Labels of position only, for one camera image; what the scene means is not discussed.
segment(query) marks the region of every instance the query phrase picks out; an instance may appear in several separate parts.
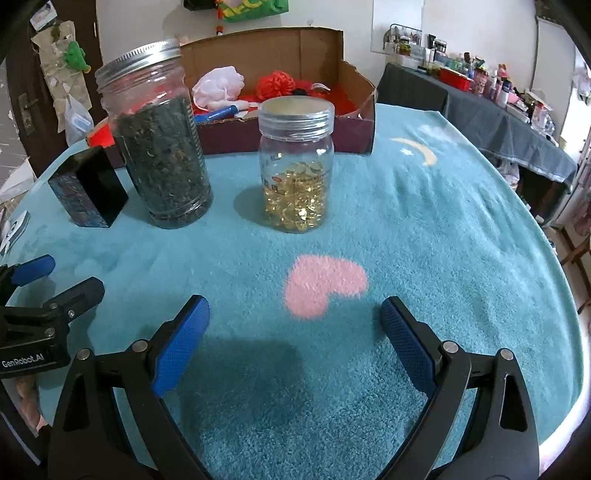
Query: cardboard box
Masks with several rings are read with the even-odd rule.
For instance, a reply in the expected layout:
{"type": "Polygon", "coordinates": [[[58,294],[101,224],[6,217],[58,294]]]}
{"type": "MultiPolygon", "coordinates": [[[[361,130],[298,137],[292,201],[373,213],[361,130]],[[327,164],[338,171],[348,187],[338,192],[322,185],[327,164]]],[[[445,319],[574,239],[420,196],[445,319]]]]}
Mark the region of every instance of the cardboard box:
{"type": "MultiPolygon", "coordinates": [[[[358,109],[335,117],[335,150],[371,153],[375,133],[375,86],[343,60],[343,32],[330,28],[266,28],[205,38],[182,46],[185,84],[191,90],[207,72],[228,65],[244,75],[243,93],[260,77],[283,70],[296,80],[340,84],[358,109]]],[[[257,151],[258,118],[198,124],[205,154],[257,151]]]]}

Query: jar of tea leaves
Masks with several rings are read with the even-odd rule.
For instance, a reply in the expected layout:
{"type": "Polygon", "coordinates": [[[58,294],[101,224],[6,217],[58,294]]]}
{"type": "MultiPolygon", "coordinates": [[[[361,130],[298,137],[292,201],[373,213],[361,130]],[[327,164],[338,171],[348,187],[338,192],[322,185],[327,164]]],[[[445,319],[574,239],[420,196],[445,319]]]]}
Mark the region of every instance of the jar of tea leaves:
{"type": "Polygon", "coordinates": [[[207,212],[212,190],[176,40],[136,48],[96,72],[125,166],[154,223],[178,228],[207,212]]]}

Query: black patterned box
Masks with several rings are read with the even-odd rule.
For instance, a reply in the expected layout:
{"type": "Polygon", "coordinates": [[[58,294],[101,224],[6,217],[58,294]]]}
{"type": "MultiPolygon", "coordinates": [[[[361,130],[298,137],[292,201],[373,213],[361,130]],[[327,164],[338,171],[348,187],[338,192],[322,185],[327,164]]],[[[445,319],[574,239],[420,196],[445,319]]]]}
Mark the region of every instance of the black patterned box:
{"type": "Polygon", "coordinates": [[[128,198],[102,147],[71,155],[48,183],[78,226],[110,227],[128,198]]]}

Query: yellow moon pattern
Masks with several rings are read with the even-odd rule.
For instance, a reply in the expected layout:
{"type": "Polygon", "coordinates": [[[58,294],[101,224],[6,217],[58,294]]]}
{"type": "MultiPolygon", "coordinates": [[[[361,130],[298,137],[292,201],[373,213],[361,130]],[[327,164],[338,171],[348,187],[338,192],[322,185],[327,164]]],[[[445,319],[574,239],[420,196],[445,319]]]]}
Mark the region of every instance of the yellow moon pattern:
{"type": "Polygon", "coordinates": [[[393,138],[392,141],[399,142],[404,145],[409,145],[410,147],[414,147],[417,150],[419,150],[419,152],[423,154],[423,157],[425,157],[425,163],[423,163],[423,165],[427,167],[431,167],[435,165],[435,163],[437,163],[437,156],[426,145],[423,145],[419,142],[415,142],[414,140],[409,140],[408,138],[393,138]]]}

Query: round table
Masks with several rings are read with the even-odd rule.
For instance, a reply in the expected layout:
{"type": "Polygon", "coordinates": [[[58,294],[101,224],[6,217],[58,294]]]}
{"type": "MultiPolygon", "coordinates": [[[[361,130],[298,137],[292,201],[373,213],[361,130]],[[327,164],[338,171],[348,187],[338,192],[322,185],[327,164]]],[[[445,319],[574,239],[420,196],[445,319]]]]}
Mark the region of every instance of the round table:
{"type": "MultiPolygon", "coordinates": [[[[388,296],[466,351],[514,351],[540,442],[581,392],[577,315],[550,245],[439,113],[378,105],[373,154],[336,155],[330,218],[304,235],[265,225],[256,154],[206,160],[213,206],[185,228],[150,224],[124,170],[129,201],[115,223],[80,228],[47,179],[82,148],[57,159],[15,212],[31,219],[5,261],[50,254],[57,266],[12,303],[40,304],[101,279],[103,301],[68,338],[71,353],[101,354],[150,338],[190,295],[205,296],[210,326],[165,402],[214,478],[380,473],[427,400],[379,327],[375,313],[388,296]]],[[[66,373],[39,375],[49,423],[66,373]]],[[[131,443],[149,462],[118,399],[131,443]]],[[[471,399],[441,461],[453,455],[471,399]]]]}

